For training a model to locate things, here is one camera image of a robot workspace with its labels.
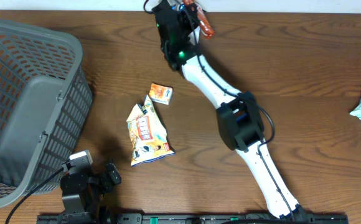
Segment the orange small box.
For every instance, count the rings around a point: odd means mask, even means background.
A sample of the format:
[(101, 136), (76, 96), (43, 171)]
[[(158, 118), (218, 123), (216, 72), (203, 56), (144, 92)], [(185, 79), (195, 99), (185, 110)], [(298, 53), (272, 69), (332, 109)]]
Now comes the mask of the orange small box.
[(162, 86), (155, 83), (151, 84), (149, 91), (149, 97), (156, 103), (169, 105), (173, 94), (173, 88), (168, 86)]

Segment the yellow snack bag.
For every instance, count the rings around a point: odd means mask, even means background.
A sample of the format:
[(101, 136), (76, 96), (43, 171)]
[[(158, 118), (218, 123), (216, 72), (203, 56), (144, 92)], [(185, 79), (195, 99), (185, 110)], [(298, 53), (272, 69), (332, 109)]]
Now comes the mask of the yellow snack bag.
[(133, 145), (131, 166), (153, 162), (175, 154), (167, 140), (167, 131), (148, 95), (145, 96), (142, 105), (136, 104), (133, 107), (126, 122)]

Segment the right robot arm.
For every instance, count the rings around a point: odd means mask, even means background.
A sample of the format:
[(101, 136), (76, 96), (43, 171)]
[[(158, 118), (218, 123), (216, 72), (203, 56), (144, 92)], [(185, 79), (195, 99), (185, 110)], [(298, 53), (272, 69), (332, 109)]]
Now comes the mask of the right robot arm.
[(225, 145), (247, 164), (268, 210), (280, 219), (296, 220), (299, 202), (288, 190), (268, 151), (262, 117), (269, 114), (249, 92), (227, 83), (199, 49), (198, 31), (206, 24), (193, 1), (160, 1), (152, 8), (169, 66), (195, 85), (213, 104), (218, 131)]

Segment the red candy bar wrapper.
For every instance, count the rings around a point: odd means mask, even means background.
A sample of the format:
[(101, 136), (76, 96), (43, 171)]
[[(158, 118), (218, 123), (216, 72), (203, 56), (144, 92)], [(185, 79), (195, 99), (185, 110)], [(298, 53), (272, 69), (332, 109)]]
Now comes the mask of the red candy bar wrapper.
[(200, 22), (200, 29), (205, 36), (206, 39), (210, 39), (214, 34), (214, 30), (212, 29), (207, 17), (205, 16), (205, 11), (202, 6), (197, 3), (195, 0), (183, 0), (182, 1), (186, 6), (192, 6), (192, 9), (197, 10), (197, 18)]

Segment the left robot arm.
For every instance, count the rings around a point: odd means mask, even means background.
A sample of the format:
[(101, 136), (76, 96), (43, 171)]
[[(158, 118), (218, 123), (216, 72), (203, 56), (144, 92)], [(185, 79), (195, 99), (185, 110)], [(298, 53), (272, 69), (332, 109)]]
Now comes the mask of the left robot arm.
[(121, 176), (112, 162), (107, 163), (105, 171), (99, 174), (93, 173), (90, 166), (71, 168), (60, 181), (64, 211), (58, 216), (57, 223), (114, 223), (115, 218), (100, 202), (120, 183)]

